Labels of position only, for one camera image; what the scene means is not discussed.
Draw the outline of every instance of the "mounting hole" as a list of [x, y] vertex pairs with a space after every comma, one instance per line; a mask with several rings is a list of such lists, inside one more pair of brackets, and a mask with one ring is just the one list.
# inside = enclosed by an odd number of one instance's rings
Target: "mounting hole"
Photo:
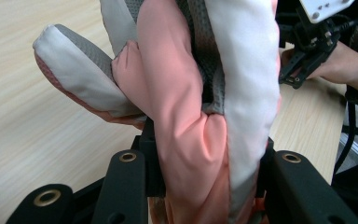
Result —
[[38, 207], [48, 206], [55, 203], [61, 197], [61, 192], [57, 189], [48, 189], [38, 194], [34, 198], [34, 205]]
[[290, 153], [286, 153], [282, 156], [282, 158], [286, 161], [290, 161], [292, 163], [300, 163], [301, 162], [301, 159], [294, 155], [294, 154], [290, 154]]
[[126, 217], [123, 214], [121, 214], [121, 213], [113, 213], [107, 219], [107, 223], [108, 224], [121, 224], [121, 223], [124, 223], [125, 219], [126, 219]]
[[124, 161], [124, 162], [134, 161], [135, 159], [136, 159], [136, 155], [131, 152], [124, 153], [123, 155], [120, 156], [120, 161]]
[[345, 221], [340, 217], [331, 216], [328, 218], [329, 223], [331, 224], [345, 224]]

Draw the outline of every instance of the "human hand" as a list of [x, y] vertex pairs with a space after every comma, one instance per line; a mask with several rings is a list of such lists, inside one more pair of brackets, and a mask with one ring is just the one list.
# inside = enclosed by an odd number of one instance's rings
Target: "human hand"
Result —
[[[288, 64], [293, 53], [292, 49], [282, 53], [282, 65]], [[313, 77], [323, 77], [337, 84], [348, 84], [358, 90], [358, 52], [338, 42], [327, 61], [322, 63], [308, 78]]]

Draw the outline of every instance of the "wooden table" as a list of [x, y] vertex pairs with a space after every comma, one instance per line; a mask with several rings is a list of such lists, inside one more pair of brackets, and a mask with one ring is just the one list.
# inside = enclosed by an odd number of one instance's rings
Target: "wooden table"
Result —
[[[32, 190], [63, 183], [77, 191], [104, 176], [112, 155], [140, 131], [109, 124], [56, 91], [34, 62], [32, 44], [62, 23], [113, 56], [97, 0], [0, 0], [0, 223]], [[337, 153], [342, 90], [316, 80], [282, 86], [271, 130], [277, 149], [306, 155], [327, 180]]]

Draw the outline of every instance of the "black plastic mount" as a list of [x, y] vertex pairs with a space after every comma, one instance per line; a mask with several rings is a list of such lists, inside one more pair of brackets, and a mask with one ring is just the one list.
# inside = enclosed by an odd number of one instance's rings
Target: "black plastic mount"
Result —
[[293, 57], [287, 65], [281, 67], [279, 83], [298, 89], [307, 77], [324, 63], [337, 46], [340, 32], [331, 19], [317, 24], [310, 23], [303, 7], [293, 15], [278, 14], [277, 22], [280, 27], [280, 47], [286, 42], [295, 45]]
[[[72, 193], [47, 185], [30, 193], [7, 223], [147, 223], [147, 197], [163, 197], [153, 121], [130, 150], [115, 154], [104, 179]], [[351, 209], [302, 155], [273, 149], [260, 162], [257, 197], [266, 196], [271, 224], [357, 224]]]

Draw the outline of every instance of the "black metal frame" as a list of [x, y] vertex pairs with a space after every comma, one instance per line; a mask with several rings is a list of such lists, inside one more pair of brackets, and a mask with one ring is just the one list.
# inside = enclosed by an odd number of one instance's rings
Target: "black metal frame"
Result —
[[[164, 195], [153, 121], [148, 120], [131, 149], [113, 156], [105, 178], [75, 194], [65, 185], [37, 189], [21, 202], [7, 223], [145, 224], [147, 197]], [[264, 196], [272, 224], [358, 223], [305, 157], [291, 151], [275, 152], [272, 140], [260, 162], [257, 197]], [[38, 197], [42, 204], [35, 202]]]

